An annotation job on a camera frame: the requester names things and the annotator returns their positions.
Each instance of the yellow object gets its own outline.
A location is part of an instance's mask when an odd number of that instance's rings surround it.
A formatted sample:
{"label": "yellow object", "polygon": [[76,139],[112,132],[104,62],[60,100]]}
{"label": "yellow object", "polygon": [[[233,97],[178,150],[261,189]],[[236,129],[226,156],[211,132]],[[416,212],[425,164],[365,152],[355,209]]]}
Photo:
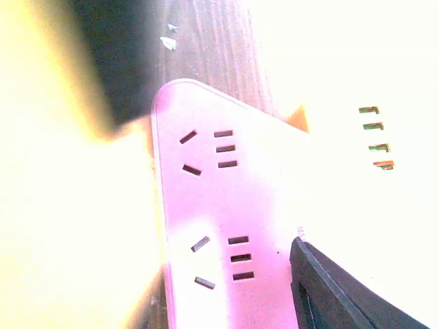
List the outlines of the yellow object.
{"label": "yellow object", "polygon": [[125,328],[161,265],[149,123],[111,140],[65,8],[0,3],[0,328]]}

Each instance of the white surface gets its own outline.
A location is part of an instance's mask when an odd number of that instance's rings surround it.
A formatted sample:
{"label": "white surface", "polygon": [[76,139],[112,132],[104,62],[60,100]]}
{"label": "white surface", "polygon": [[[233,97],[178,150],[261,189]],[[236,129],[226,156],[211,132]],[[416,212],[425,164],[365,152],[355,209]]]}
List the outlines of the white surface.
{"label": "white surface", "polygon": [[[380,296],[438,328],[437,5],[249,6],[280,111],[304,103],[322,150],[309,184],[307,239]],[[362,130],[363,106],[380,107],[382,134]],[[368,145],[380,140],[390,144],[393,171],[371,163]]]}

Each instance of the pink plastic casing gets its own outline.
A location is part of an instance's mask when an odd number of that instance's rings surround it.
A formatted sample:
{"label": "pink plastic casing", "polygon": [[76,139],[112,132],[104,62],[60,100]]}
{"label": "pink plastic casing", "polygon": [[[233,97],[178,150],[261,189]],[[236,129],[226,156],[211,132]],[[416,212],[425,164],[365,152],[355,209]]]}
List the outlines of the pink plastic casing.
{"label": "pink plastic casing", "polygon": [[[152,125],[169,327],[297,328],[289,263],[296,235],[279,221],[285,196],[276,157],[286,141],[270,138],[286,131],[294,148],[293,138],[306,134],[193,80],[159,90]],[[291,214],[294,204],[287,207]],[[209,241],[194,252],[205,236]],[[231,261],[239,255],[246,260]]]}

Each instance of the green slot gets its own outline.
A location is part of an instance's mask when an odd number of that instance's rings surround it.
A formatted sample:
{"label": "green slot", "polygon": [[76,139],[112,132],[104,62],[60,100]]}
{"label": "green slot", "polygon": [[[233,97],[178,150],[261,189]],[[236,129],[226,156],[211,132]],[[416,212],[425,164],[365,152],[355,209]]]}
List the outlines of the green slot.
{"label": "green slot", "polygon": [[365,123],[365,124],[363,124],[363,129],[364,130],[372,130],[372,129],[384,130],[384,126],[383,126],[382,122],[378,122],[378,123]]}
{"label": "green slot", "polygon": [[368,108],[359,108],[358,109],[360,113],[376,113],[379,114],[378,106],[371,106]]}
{"label": "green slot", "polygon": [[385,166],[381,166],[381,169],[383,170],[393,170],[392,164],[386,164]]}
{"label": "green slot", "polygon": [[390,148],[388,144],[378,144],[378,145],[372,145],[369,146],[370,151],[386,151],[389,152]]}

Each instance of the black plastic object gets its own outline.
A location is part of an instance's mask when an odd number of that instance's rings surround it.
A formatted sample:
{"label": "black plastic object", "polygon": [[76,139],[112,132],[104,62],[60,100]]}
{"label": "black plastic object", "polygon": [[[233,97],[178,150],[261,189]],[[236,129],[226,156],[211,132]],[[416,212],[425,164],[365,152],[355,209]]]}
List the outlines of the black plastic object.
{"label": "black plastic object", "polygon": [[313,245],[292,243],[292,293],[300,329],[425,329]]}
{"label": "black plastic object", "polygon": [[119,127],[145,114],[146,0],[68,0]]}

